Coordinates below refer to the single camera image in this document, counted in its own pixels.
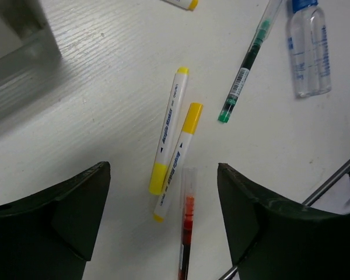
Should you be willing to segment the clear blue spray bottle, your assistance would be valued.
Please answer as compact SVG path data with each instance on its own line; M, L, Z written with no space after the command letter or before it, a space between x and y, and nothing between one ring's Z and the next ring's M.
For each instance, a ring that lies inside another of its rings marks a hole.
M292 1L287 35L296 97L328 93L331 71L327 27L317 1Z

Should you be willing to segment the red gel pen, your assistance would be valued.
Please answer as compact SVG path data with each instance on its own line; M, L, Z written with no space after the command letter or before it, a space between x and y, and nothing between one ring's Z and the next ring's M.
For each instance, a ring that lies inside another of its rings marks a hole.
M178 279L188 277L191 241L194 222L195 194L197 189L197 168L185 167L181 174L181 247Z

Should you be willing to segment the yellow capped acrylic marker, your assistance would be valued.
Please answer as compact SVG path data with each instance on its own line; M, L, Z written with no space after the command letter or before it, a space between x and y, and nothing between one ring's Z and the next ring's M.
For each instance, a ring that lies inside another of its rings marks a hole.
M183 97L186 93L188 76L189 69L182 66L179 67L173 79L149 183L149 192L153 195L159 195L162 191L163 181L171 160L172 143L179 120Z

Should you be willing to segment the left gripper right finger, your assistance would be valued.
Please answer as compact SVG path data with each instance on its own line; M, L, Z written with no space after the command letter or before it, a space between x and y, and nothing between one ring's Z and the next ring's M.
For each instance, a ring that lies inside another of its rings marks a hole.
M232 263L241 279L350 279L350 213L302 205L218 166Z

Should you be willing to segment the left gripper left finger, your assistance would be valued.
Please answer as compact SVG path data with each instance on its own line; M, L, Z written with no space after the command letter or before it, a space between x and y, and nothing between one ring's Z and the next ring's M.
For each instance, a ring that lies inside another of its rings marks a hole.
M99 162L28 197L0 205L0 279L82 279L110 187Z

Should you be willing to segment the green gel pen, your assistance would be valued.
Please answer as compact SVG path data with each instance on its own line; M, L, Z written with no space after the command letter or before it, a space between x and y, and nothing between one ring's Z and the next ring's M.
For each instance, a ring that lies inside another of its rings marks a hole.
M263 16L256 28L254 37L246 52L244 60L240 66L240 69L234 79L234 82L226 97L225 103L218 116L218 121L220 123L225 124L229 121L232 111L239 99L243 86L254 64L254 61L256 60L258 52L260 51L263 42L268 38L270 34L270 31L278 15L282 2L283 0L270 0L268 2Z

